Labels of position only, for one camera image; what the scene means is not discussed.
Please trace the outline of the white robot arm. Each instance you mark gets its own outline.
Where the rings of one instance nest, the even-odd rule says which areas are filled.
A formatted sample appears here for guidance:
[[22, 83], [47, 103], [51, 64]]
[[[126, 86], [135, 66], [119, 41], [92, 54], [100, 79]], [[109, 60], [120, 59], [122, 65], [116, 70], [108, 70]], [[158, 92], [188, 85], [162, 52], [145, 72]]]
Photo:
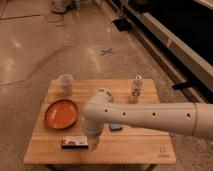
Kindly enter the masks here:
[[172, 132], [213, 141], [213, 104], [119, 104], [109, 89], [99, 88], [83, 108], [87, 137], [98, 137], [106, 124]]

